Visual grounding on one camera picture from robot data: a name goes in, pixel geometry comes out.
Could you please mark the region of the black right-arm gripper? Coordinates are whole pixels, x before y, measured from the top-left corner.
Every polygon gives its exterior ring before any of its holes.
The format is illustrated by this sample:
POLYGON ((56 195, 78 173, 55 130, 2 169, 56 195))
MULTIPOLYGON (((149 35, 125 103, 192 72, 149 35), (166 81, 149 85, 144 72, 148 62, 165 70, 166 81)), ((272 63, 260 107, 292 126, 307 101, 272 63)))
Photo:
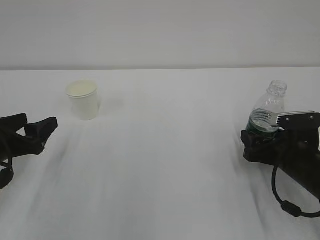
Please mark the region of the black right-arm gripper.
POLYGON ((251 163, 274 166, 295 180, 310 193, 320 191, 320 134, 319 128, 279 130, 271 138, 241 131, 243 157, 251 163))

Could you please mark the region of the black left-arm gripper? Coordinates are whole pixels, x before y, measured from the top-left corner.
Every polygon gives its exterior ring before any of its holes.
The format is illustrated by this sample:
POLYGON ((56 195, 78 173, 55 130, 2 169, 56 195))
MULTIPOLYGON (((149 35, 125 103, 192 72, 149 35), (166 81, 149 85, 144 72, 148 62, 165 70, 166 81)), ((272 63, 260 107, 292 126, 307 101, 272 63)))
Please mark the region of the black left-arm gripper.
POLYGON ((0 142, 6 157, 0 161, 1 190, 14 178, 13 158, 41 154, 57 127, 56 117, 49 117, 34 123, 27 123, 25 113, 0 118, 0 142))

